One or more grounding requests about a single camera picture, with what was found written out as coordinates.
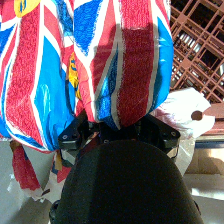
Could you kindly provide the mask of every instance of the yellow emblem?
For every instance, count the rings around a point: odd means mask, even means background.
[[[78,99],[81,99],[80,91],[79,91],[79,79],[78,79],[78,72],[75,66],[75,55],[74,52],[71,54],[69,59],[69,82],[75,88],[75,95]]]
[[[17,17],[21,18],[34,10],[41,0],[14,0],[14,11]]]

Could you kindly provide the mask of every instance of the brown rack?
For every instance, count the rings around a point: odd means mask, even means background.
[[[193,87],[221,108],[224,105],[224,1],[172,0],[170,25],[174,42],[171,90]]]

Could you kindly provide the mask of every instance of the red white blue fabric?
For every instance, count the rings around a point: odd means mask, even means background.
[[[113,129],[167,97],[173,45],[165,0],[42,0],[18,17],[0,3],[0,132],[41,152],[83,108]],[[28,0],[21,0],[20,13]],[[66,78],[75,53],[82,100]]]

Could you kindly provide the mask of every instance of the white plastic bag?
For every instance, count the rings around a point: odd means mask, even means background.
[[[187,170],[194,154],[195,139],[212,129],[215,117],[203,115],[201,120],[193,120],[195,111],[204,112],[210,103],[193,88],[170,93],[166,101],[151,114],[178,130],[181,134],[176,165],[181,174]]]

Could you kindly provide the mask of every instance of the white stripe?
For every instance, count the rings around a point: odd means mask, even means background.
[[[88,56],[86,57],[83,52],[77,47],[77,45],[74,45],[75,53],[79,60],[83,63],[83,65],[86,68],[87,74],[88,74],[88,84],[89,84],[89,92],[90,92],[90,98],[91,98],[91,110],[93,117],[96,122],[99,122],[97,119],[97,114],[96,114],[96,106],[95,106],[95,95],[93,91],[93,85],[92,85],[92,72],[90,70],[90,64],[95,57],[95,54],[97,52],[97,46],[99,44],[100,38],[102,36],[103,32],[103,27],[104,27],[104,20],[105,16],[107,13],[107,7],[108,7],[109,0],[105,0],[102,2],[99,16],[97,18],[97,24],[96,24],[96,30],[95,30],[95,36],[89,46],[89,53]]]
[[[52,44],[56,52],[58,53],[59,57],[61,56],[61,50],[58,46],[57,40],[54,38],[53,34],[47,29],[46,26],[44,26],[44,36],[49,40],[49,42]]]
[[[39,21],[39,27],[43,27],[44,26],[44,5],[43,2],[40,2],[40,21]],[[33,86],[33,90],[30,94],[30,101],[32,104],[32,108],[33,108],[33,113],[35,116],[35,121],[41,136],[41,140],[43,142],[43,146],[45,148],[47,148],[47,143],[45,141],[45,137],[44,137],[44,133],[43,133],[43,128],[41,125],[41,121],[40,121],[40,117],[39,117],[39,112],[36,108],[36,105],[34,103],[35,100],[35,96],[36,96],[36,91],[37,91],[37,86],[38,86],[38,82],[39,82],[39,76],[40,76],[40,70],[41,70],[41,63],[42,63],[42,56],[43,56],[43,40],[44,40],[44,34],[43,34],[43,30],[39,29],[39,41],[38,41],[38,55],[37,55],[37,61],[36,61],[36,71],[35,71],[35,78],[34,78],[34,86]]]
[[[81,5],[84,5],[87,2],[91,2],[92,0],[75,0],[74,2],[74,10],[80,7]]]
[[[75,114],[76,114],[76,112],[77,112],[77,105],[78,105],[78,102],[79,102],[79,98],[75,97],[75,111],[74,111]]]
[[[68,13],[69,13],[70,17],[71,17],[72,20],[73,20],[73,18],[74,18],[74,11],[73,11],[73,9],[72,9],[72,6],[71,6],[69,0],[65,0],[65,4],[66,4],[66,6],[67,6],[67,10],[68,10]]]
[[[170,38],[172,39],[172,34],[171,34],[171,31],[170,31],[170,27],[168,26],[167,21],[166,21],[164,15],[163,15],[163,13],[161,12],[160,8],[158,6],[157,6],[157,8],[158,8],[157,16],[162,21],[163,25],[166,27],[166,30],[169,33]]]
[[[100,11],[99,11],[99,15],[97,18],[97,23],[96,23],[96,29],[94,31],[94,37],[89,46],[89,53],[87,56],[87,60],[89,62],[91,62],[94,59],[97,52],[97,47],[99,45],[100,38],[102,36],[103,28],[105,25],[104,22],[105,22],[105,17],[107,14],[108,4],[109,4],[109,0],[104,0],[100,7]]]
[[[117,103],[118,103],[118,94],[121,87],[121,80],[123,74],[123,54],[124,54],[124,44],[121,31],[121,12],[120,12],[120,2],[119,0],[113,0],[114,11],[115,11],[115,20],[116,20],[116,33],[115,33],[115,42],[118,45],[118,61],[117,61],[117,78],[115,90],[111,96],[111,115],[114,120],[115,125],[120,129],[120,122],[118,117]]]
[[[62,63],[62,69],[64,70],[64,72],[66,73],[67,72],[67,65],[65,65],[64,63]]]
[[[74,44],[74,37],[73,36],[63,36],[63,42],[64,42],[64,47],[70,47]]]
[[[51,11],[51,13],[58,18],[58,12],[56,5],[52,2],[52,0],[45,0],[43,4]]]
[[[3,62],[4,58],[5,58],[5,55],[6,55],[7,51],[8,51],[8,48],[9,48],[11,42],[12,42],[12,38],[13,38],[13,36],[14,36],[14,34],[15,34],[16,27],[17,27],[17,26],[15,26],[15,27],[13,28],[11,34],[9,35],[8,41],[7,41],[7,43],[6,43],[5,47],[4,47],[4,50],[3,50],[3,52],[2,52],[2,55],[1,55],[1,57],[0,57],[0,73],[1,73],[1,68],[2,68],[2,62]]]
[[[13,138],[13,139],[15,139],[17,142],[20,142],[21,144],[23,144],[23,145],[25,145],[25,146],[27,146],[27,147],[30,147],[30,148],[37,148],[38,150],[40,150],[40,151],[42,151],[42,152],[49,152],[49,150],[47,150],[47,149],[43,149],[43,148],[39,148],[39,147],[36,147],[36,146],[33,146],[33,145],[31,145],[31,144],[29,144],[28,142],[26,142],[26,141],[23,141],[22,139],[20,139],[20,138],[17,138],[15,135],[13,135],[12,133],[10,133],[10,136]]]
[[[148,97],[148,104],[146,109],[146,114],[149,112],[150,108],[152,107],[153,103],[153,93],[154,93],[154,84],[156,80],[156,74],[158,70],[158,62],[159,62],[159,33],[158,33],[158,21],[157,15],[160,9],[156,7],[157,4],[155,0],[151,0],[151,12],[152,19],[153,19],[153,38],[154,38],[154,59],[153,59],[153,70],[151,74],[151,80],[149,84],[149,97]]]
[[[11,20],[8,20],[8,21],[2,23],[1,24],[1,31],[4,31],[4,30],[7,30],[7,29],[11,28],[12,26],[14,26],[19,21],[20,21],[20,18],[15,17]]]

